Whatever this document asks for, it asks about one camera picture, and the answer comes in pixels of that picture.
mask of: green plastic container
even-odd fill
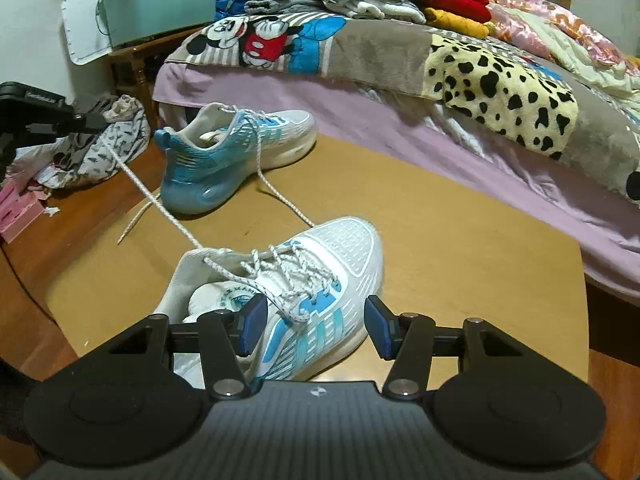
[[[215,20],[216,0],[98,0],[111,46]]]

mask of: wall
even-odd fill
[[[571,10],[624,52],[640,53],[640,0],[572,0]]]
[[[71,63],[62,29],[62,0],[0,0],[0,82],[19,81],[67,97],[108,86],[100,61]]]

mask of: white shoelace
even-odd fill
[[[260,152],[262,149],[262,142],[260,138],[260,124],[258,123],[257,119],[264,118],[265,113],[254,112],[252,110],[239,110],[236,106],[225,108],[226,111],[244,112],[249,121],[249,124],[251,124],[252,129],[254,130],[257,139],[256,173],[258,174],[260,179],[267,185],[271,192],[279,200],[285,203],[302,221],[304,221],[310,227],[315,227],[315,224],[313,224],[311,220],[309,220],[304,214],[302,214],[300,209],[298,209],[292,202],[287,200],[279,191],[277,191],[275,187],[273,187],[273,185],[262,174],[262,168],[260,167]],[[156,208],[158,208],[158,210],[162,213],[162,216],[164,216],[169,222],[171,222],[171,224],[174,225],[175,228],[178,229],[178,231],[186,236],[187,239],[194,245],[194,247],[196,247],[197,249],[205,249],[205,247],[198,241],[198,239],[185,226],[178,222],[171,213],[167,211],[164,205],[162,205],[162,203],[158,200],[159,194],[154,196],[146,188],[142,181],[136,176],[136,174],[133,173],[133,171],[131,171],[131,169],[124,163],[124,161],[115,152],[115,150],[106,142],[104,142],[101,137],[98,138],[100,139],[104,147],[108,150],[108,152],[111,153],[111,156],[113,156],[120,169],[124,171],[124,173],[133,181],[136,187],[149,200],[149,202],[136,213],[129,225],[127,225],[122,236],[119,238],[118,243],[120,243],[122,239],[131,231],[131,229],[135,225],[135,222],[140,219],[142,214],[151,205],[155,205]],[[218,253],[225,250],[211,249],[211,251],[212,253]],[[257,250],[253,250],[251,252],[253,257],[253,265],[250,265],[246,262],[241,262],[242,268],[247,271],[250,278],[244,278],[243,276],[238,276],[230,272],[229,270],[214,262],[209,256],[204,257],[204,262],[213,270],[222,275],[226,280],[252,287],[261,294],[264,294],[265,297],[267,297],[268,300],[270,300],[271,303],[273,303],[274,306],[276,306],[277,309],[281,311],[281,313],[287,319],[290,319],[293,322],[308,321],[308,312],[295,312],[294,307],[287,306],[286,304],[297,304],[298,300],[303,297],[309,298],[311,303],[314,304],[316,302],[318,293],[320,292],[320,290],[316,290],[318,287],[315,282],[320,283],[321,290],[324,294],[327,294],[330,290],[331,284],[337,281],[337,276],[335,276],[329,269],[311,263],[304,255],[306,250],[297,247],[296,244],[291,244],[289,246],[280,248],[269,246],[269,251],[271,253],[273,262],[269,262],[261,258],[260,253]],[[256,282],[255,279],[263,270],[275,270],[277,272],[280,272],[281,275],[284,276],[289,290],[286,290],[279,296],[276,296],[260,283]],[[303,285],[301,285],[300,283],[296,284],[296,282],[298,281],[303,282]]]

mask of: mickey mouse blanket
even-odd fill
[[[442,101],[640,205],[640,128],[606,94],[515,47],[327,12],[229,16],[167,62],[347,79]]]

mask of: purple bed sheet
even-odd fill
[[[167,105],[201,107],[210,102],[266,112],[308,110],[325,135],[433,171],[573,237],[582,250],[585,274],[640,306],[640,210],[493,132],[483,133],[485,147],[492,150],[488,161],[424,121],[366,97],[352,82],[239,68],[166,63],[156,79],[154,99],[167,114],[172,113]]]

